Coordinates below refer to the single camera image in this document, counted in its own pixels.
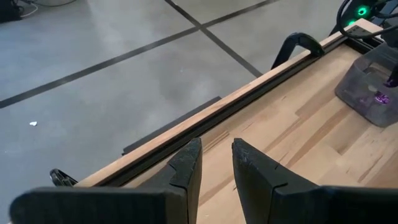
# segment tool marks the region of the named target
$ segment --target clear plastic container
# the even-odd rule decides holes
[[[380,127],[398,121],[398,87],[384,86],[398,64],[398,51],[381,44],[361,56],[335,89],[338,98]]]

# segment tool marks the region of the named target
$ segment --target gray floor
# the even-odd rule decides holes
[[[201,23],[259,0],[176,0]],[[209,28],[259,71],[283,40],[324,39],[339,1],[279,0]],[[0,101],[193,25],[163,0],[78,0],[0,24]],[[57,167],[81,180],[122,149],[255,77],[200,31],[0,109],[0,223],[18,194],[52,185]],[[30,126],[37,121],[36,127]]]

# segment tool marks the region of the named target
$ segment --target black cable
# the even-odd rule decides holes
[[[73,3],[73,2],[75,2],[75,1],[76,1],[76,0],[72,0],[72,1],[70,1],[70,2],[66,2],[66,3],[58,4],[58,5],[46,5],[46,4],[41,4],[41,3],[38,3],[37,0],[32,1],[32,2],[34,2],[34,3],[35,3],[36,5],[38,5],[38,6],[43,6],[43,7],[60,7],[60,6],[66,6],[67,4]]]
[[[381,18],[381,19],[390,19],[390,18],[398,17],[398,13],[384,14],[384,13],[381,13],[380,11],[378,11],[376,9],[381,4],[385,4],[385,3],[389,2],[389,1],[392,1],[392,0],[379,1],[375,5],[373,5],[373,7],[371,8],[371,12],[374,13],[374,16],[376,16],[378,18]]]
[[[387,29],[374,32],[372,34],[354,35],[354,34],[348,33],[347,31],[344,30],[343,23],[341,22],[341,15],[343,14],[343,10],[347,6],[349,1],[350,0],[344,0],[344,2],[341,4],[340,8],[338,9],[337,17],[336,17],[337,28],[341,32],[341,34],[343,34],[344,36],[350,37],[350,38],[353,38],[353,39],[366,39],[366,38],[375,37],[375,36],[378,36],[378,35],[381,35],[381,34],[385,34],[387,32],[390,32],[390,31],[394,30],[394,29],[398,29],[398,26],[395,25],[395,26],[392,26],[392,27],[388,27]]]

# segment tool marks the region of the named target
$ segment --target concrete floor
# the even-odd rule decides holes
[[[175,1],[200,23],[259,2]],[[264,73],[290,33],[324,39],[340,4],[278,0],[208,30]],[[193,27],[163,0],[77,0],[0,24],[0,223],[18,194],[52,185],[50,169],[81,180],[124,147],[255,79]]]

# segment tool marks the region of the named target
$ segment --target wooden workbench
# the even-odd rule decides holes
[[[380,27],[360,20],[368,31]],[[321,42],[337,39],[337,33]],[[269,71],[207,109],[77,184],[97,185],[170,138],[306,57],[308,51]],[[295,173],[319,185],[398,187],[398,124],[378,128],[334,94],[337,83],[360,54],[340,45],[201,136],[203,172],[197,223],[244,223],[236,191],[231,143],[243,138]],[[136,187],[167,159],[124,187]]]

